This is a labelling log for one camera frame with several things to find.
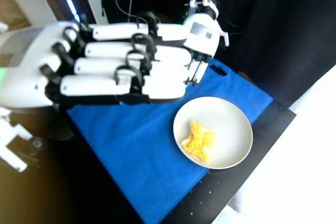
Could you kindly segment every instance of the plate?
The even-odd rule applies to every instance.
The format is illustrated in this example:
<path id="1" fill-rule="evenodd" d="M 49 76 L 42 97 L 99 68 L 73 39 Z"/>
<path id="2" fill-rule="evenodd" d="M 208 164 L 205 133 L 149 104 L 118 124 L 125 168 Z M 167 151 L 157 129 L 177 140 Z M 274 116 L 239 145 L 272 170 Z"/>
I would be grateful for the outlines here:
<path id="1" fill-rule="evenodd" d="M 192 120 L 216 134 L 208 162 L 190 154 L 181 144 L 189 135 Z M 200 97 L 183 105 L 175 116 L 173 133 L 186 157 L 210 169 L 226 169 L 239 164 L 253 143 L 252 127 L 246 115 L 237 106 L 217 97 Z"/>

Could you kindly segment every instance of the blue mat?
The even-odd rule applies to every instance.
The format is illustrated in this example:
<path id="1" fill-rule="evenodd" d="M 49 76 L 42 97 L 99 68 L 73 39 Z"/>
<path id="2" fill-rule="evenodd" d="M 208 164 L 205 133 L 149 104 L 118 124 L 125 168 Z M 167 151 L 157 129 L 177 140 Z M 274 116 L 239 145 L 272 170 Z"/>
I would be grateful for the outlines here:
<path id="1" fill-rule="evenodd" d="M 173 120 L 186 102 L 203 96 L 238 106 L 251 123 L 272 98 L 219 61 L 223 77 L 208 68 L 178 102 L 140 105 L 78 105 L 68 114 L 145 223 L 160 222 L 206 174 L 175 144 Z"/>

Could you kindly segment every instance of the yellow sponge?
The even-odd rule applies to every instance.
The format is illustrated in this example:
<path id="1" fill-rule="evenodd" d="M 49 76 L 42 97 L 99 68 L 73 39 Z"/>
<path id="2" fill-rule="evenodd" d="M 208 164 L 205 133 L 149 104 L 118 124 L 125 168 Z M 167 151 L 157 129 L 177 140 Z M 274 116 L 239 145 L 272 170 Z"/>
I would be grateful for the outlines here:
<path id="1" fill-rule="evenodd" d="M 181 142 L 184 149 L 207 162 L 209 159 L 207 148 L 213 145 L 215 133 L 208 128 L 192 121 L 189 136 Z"/>

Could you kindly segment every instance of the robotic hand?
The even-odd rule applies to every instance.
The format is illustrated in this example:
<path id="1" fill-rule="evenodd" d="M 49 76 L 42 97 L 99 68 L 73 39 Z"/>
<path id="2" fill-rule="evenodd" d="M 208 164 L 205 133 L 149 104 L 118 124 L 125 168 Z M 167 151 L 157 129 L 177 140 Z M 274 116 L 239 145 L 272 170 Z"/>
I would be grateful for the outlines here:
<path id="1" fill-rule="evenodd" d="M 178 100 L 197 84 L 227 33 L 215 0 L 190 1 L 183 25 L 107 26 L 59 22 L 0 36 L 0 106 L 153 103 Z"/>

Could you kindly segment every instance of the black curtain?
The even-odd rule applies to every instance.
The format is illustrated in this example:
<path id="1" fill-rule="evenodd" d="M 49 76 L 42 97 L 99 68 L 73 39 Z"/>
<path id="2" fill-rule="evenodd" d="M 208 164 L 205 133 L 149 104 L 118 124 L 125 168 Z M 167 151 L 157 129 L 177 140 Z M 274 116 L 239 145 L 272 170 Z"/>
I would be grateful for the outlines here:
<path id="1" fill-rule="evenodd" d="M 336 64 L 336 0 L 257 0 L 224 61 L 290 106 Z"/>

